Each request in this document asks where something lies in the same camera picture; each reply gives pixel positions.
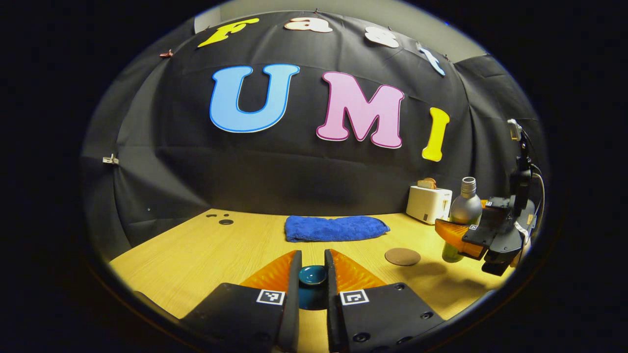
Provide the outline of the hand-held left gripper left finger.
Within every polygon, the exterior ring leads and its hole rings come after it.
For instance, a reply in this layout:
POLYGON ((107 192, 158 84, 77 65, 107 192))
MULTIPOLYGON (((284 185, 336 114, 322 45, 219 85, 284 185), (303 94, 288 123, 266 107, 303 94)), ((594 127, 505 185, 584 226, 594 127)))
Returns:
POLYGON ((295 353, 301 259, 301 251, 290 251, 240 284, 218 285, 181 324, 215 340, 216 353, 295 353))

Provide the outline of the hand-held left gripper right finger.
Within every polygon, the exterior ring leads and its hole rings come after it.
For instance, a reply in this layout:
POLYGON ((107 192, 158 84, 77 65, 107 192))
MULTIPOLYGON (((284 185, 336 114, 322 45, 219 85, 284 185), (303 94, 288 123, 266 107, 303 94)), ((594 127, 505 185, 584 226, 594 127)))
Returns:
POLYGON ((399 353, 444 324, 408 284, 386 284, 339 251, 325 251, 325 268, 332 353, 399 353))

